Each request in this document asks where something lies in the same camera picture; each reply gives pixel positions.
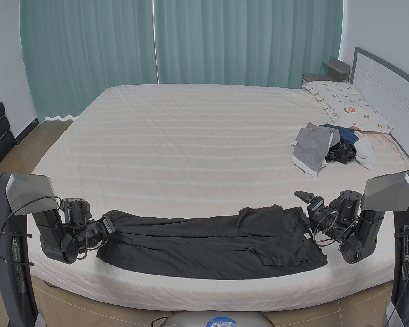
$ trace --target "white patterned pillow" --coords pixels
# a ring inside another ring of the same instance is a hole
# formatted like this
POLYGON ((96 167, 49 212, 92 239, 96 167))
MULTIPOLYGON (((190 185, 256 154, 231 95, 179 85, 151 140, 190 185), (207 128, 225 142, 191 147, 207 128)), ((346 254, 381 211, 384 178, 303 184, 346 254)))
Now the white patterned pillow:
POLYGON ((322 104, 337 126, 390 133, 392 126, 349 82, 312 81, 303 85, 322 104))

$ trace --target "white headboard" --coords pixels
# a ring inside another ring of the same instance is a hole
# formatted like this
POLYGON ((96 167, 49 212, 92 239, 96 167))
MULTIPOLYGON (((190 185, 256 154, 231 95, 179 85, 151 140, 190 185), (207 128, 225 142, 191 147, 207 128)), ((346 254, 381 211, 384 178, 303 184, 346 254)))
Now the white headboard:
POLYGON ((409 156, 409 74, 356 47, 350 82, 394 127, 391 136, 409 156))

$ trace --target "curtain fold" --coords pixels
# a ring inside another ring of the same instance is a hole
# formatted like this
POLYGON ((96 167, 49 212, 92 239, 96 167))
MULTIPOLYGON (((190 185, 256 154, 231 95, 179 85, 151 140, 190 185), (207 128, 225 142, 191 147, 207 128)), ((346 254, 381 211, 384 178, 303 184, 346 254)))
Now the curtain fold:
POLYGON ((338 56, 343 0, 154 0, 160 83, 299 88, 338 56))
POLYGON ((152 0, 21 0, 38 119, 78 116, 106 88, 157 83, 152 0))

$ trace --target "baseboard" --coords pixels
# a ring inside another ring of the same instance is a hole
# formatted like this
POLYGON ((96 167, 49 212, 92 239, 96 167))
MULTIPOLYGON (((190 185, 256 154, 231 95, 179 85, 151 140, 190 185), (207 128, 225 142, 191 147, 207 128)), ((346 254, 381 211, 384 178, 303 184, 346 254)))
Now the baseboard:
POLYGON ((25 129, 21 131, 19 135, 16 136, 15 140, 17 144, 20 144, 24 138, 39 124, 38 117, 26 126, 25 129))

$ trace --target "bed sheet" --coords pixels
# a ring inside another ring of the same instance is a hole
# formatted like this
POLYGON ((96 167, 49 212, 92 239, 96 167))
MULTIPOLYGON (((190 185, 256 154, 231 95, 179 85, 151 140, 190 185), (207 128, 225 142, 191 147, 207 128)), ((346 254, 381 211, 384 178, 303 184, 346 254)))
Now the bed sheet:
MULTIPOLYGON (((33 173, 51 177, 56 195, 89 201, 95 219, 118 209, 166 218, 237 214, 244 207, 304 206, 295 190, 363 192, 368 178, 409 169, 390 136, 368 134, 377 157, 369 171, 331 162, 314 180, 291 162, 290 143, 307 122, 331 123, 307 91, 233 85, 167 84, 105 90, 64 132, 33 173)), ((29 232, 36 234, 33 218, 29 232)), ((313 271, 258 280, 148 275, 103 263, 95 253, 72 265, 29 239, 32 273, 98 301, 156 310, 273 311, 332 301, 393 278, 393 217, 373 255, 349 265, 338 244, 313 271)))

